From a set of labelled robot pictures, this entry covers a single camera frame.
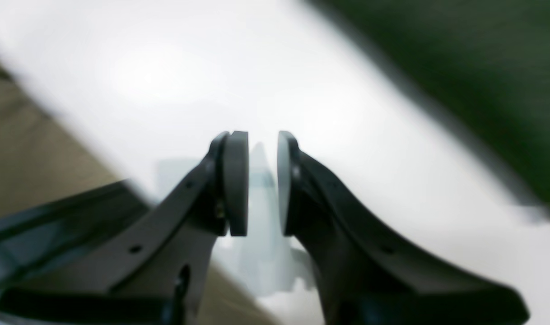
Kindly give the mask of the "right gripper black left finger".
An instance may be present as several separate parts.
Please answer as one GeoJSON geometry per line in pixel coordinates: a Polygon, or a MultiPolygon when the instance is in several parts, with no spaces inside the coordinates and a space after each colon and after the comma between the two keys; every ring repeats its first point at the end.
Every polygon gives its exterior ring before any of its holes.
{"type": "Polygon", "coordinates": [[[10,325],[194,325],[218,237],[248,225],[249,143],[221,132],[151,212],[87,255],[6,289],[10,325]]]}

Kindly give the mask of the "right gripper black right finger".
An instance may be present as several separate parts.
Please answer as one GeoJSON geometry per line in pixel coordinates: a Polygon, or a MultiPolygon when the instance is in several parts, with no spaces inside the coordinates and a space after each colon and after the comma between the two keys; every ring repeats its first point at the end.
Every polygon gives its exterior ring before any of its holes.
{"type": "Polygon", "coordinates": [[[327,325],[522,325],[519,293],[428,253],[376,217],[280,131],[282,232],[312,263],[327,325]]]}

